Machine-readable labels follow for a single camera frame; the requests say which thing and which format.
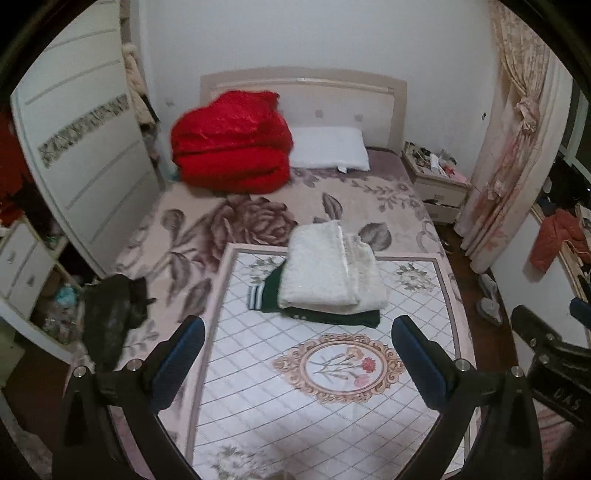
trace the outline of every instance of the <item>striped cuff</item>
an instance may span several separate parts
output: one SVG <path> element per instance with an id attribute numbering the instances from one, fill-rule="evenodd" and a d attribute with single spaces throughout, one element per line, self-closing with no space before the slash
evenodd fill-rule
<path id="1" fill-rule="evenodd" d="M 248 287 L 248 294 L 246 295 L 246 306 L 249 310 L 260 310 L 262 307 L 262 291 L 265 289 L 265 284 L 253 285 Z"/>

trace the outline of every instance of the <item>white pillow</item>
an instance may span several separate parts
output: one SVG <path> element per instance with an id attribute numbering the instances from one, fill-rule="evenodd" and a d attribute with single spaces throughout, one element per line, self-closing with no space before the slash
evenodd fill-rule
<path id="1" fill-rule="evenodd" d="M 290 165 L 297 168 L 352 168 L 369 171 L 361 130 L 352 127 L 291 128 Z"/>

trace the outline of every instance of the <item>open wardrobe door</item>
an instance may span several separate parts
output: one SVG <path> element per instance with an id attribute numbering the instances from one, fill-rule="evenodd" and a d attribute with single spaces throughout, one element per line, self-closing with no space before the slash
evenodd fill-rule
<path id="1" fill-rule="evenodd" d="M 121 54 L 119 2 L 99 1 L 43 51 L 11 96 L 35 182 L 98 276 L 159 194 Z"/>

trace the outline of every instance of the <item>folded red blanket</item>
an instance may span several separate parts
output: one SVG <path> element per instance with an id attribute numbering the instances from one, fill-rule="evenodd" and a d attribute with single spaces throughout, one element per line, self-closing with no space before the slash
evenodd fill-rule
<path id="1" fill-rule="evenodd" d="M 189 185 L 232 193 L 271 193 L 290 179 L 287 154 L 271 147 L 237 148 L 177 159 Z"/>
<path id="2" fill-rule="evenodd" d="M 170 142 L 184 182 L 232 193 L 270 193 L 290 178 L 290 130 L 274 92 L 230 91 L 185 113 Z"/>
<path id="3" fill-rule="evenodd" d="M 170 135 L 175 158 L 254 145 L 289 153 L 293 141 L 277 112 L 278 99 L 275 92 L 231 90 L 209 105 L 185 113 Z"/>

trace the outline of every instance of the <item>pink floral curtain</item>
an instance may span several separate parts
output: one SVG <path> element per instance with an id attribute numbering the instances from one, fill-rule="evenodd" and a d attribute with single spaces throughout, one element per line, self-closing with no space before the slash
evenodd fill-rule
<path id="1" fill-rule="evenodd" d="M 474 189 L 455 226 L 477 273 L 492 265 L 535 202 L 558 152 L 572 86 L 527 24 L 497 0 L 490 12 L 502 67 Z"/>

